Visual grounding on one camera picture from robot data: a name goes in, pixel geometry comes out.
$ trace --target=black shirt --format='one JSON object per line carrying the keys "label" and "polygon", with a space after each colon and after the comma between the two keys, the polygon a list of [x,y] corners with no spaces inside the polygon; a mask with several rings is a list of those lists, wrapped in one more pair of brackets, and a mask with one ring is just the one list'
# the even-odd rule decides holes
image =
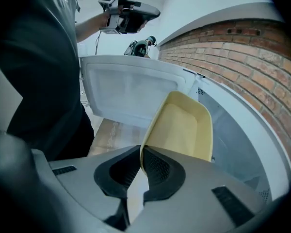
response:
{"label": "black shirt", "polygon": [[23,100],[8,133],[53,160],[76,131],[82,115],[77,0],[12,1],[2,4],[14,13],[6,14],[10,20],[3,19],[0,68]]}

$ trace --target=grey plastic panel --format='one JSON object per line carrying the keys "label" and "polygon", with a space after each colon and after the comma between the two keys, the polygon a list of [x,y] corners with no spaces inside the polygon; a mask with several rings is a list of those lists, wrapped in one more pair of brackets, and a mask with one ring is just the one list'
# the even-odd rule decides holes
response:
{"label": "grey plastic panel", "polygon": [[94,181],[94,171],[101,163],[131,147],[91,157],[50,162],[52,169],[73,165],[77,170],[57,176],[62,186],[78,203],[95,217],[105,220],[116,214],[120,199],[106,196]]}
{"label": "grey plastic panel", "polygon": [[209,110],[213,123],[214,163],[257,192],[268,190],[262,162],[237,122],[207,93],[198,100]]}
{"label": "grey plastic panel", "polygon": [[144,210],[126,232],[209,233],[233,230],[233,222],[211,191],[222,185],[254,214],[265,206],[258,193],[216,165],[176,152],[153,149],[178,161],[185,169],[186,180],[171,198],[145,203]]}
{"label": "grey plastic panel", "polygon": [[59,203],[62,205],[58,208],[58,215],[66,225],[67,230],[64,232],[78,233],[119,233],[101,220],[94,217],[85,210],[73,197],[69,191],[66,191],[60,184],[56,176],[53,174],[43,152],[33,150],[34,161],[37,172],[41,181],[57,196]]}

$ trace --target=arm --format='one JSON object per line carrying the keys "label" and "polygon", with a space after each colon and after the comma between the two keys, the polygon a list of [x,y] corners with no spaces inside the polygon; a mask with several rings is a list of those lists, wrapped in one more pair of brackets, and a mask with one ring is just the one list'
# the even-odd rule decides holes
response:
{"label": "arm", "polygon": [[92,34],[98,32],[100,28],[105,27],[107,25],[109,17],[109,12],[104,12],[84,22],[76,23],[75,26],[77,42],[81,42],[87,39]]}

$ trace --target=white wall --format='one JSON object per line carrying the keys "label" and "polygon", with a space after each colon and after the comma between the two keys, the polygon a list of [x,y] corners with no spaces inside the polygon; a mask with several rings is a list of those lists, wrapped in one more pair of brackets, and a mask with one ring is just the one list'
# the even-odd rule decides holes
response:
{"label": "white wall", "polygon": [[[193,21],[211,13],[247,3],[271,3],[271,0],[166,0],[162,14],[158,34],[159,42],[164,41],[168,36],[192,23]],[[250,18],[246,14],[248,10],[242,11],[239,18]],[[268,12],[260,15],[262,18],[269,18]]]}

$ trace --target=hand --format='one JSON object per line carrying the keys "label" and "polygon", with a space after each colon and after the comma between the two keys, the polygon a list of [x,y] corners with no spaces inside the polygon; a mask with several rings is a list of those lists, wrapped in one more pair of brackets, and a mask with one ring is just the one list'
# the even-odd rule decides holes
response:
{"label": "hand", "polygon": [[[120,5],[118,6],[118,12],[119,14],[122,14],[123,12],[123,6]],[[110,18],[110,12],[109,11],[105,11],[103,12],[102,14],[98,15],[97,17],[98,18],[98,21],[99,21],[99,28],[103,28],[103,27],[106,27],[107,26],[107,23],[108,23],[108,19]],[[143,29],[145,27],[145,25],[147,24],[147,21],[145,21],[141,26],[140,28],[138,29],[138,32]]]}

